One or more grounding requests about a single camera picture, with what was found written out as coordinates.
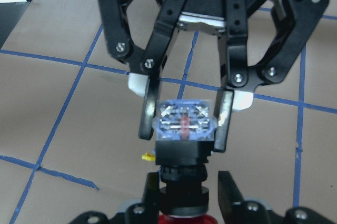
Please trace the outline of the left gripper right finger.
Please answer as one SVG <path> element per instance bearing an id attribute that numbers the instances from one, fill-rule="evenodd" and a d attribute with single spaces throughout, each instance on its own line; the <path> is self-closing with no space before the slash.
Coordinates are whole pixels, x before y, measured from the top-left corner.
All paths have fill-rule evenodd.
<path id="1" fill-rule="evenodd" d="M 244 198 L 229 171 L 218 172 L 217 199 L 223 220 L 236 221 Z"/>

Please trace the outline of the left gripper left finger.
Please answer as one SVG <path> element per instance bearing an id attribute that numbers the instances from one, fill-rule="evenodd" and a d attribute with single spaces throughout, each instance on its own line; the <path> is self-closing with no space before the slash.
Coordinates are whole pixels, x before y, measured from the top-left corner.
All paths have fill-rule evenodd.
<path id="1" fill-rule="evenodd" d="M 158 208 L 160 199 L 160 177 L 158 172 L 149 172 L 146 176 L 142 203 L 151 208 Z"/>

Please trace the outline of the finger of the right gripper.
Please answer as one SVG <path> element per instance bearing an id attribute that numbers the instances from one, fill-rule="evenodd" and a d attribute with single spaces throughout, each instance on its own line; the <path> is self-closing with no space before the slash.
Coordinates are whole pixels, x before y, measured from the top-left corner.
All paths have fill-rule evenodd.
<path id="1" fill-rule="evenodd" d="M 146 49 L 135 45 L 130 35 L 126 10 L 131 1 L 98 0 L 98 5 L 107 50 L 115 60 L 129 66 L 128 87 L 144 98 L 138 136 L 149 140 L 153 135 L 152 120 L 160 90 L 160 73 L 187 0 L 158 0 L 162 2 L 161 8 Z"/>
<path id="2" fill-rule="evenodd" d="M 248 0 L 224 0 L 226 35 L 219 38 L 221 89 L 214 115 L 218 119 L 213 150 L 225 152 L 231 114 L 252 105 L 257 87 L 284 81 L 330 0 L 273 0 L 276 35 L 260 61 L 247 63 Z"/>

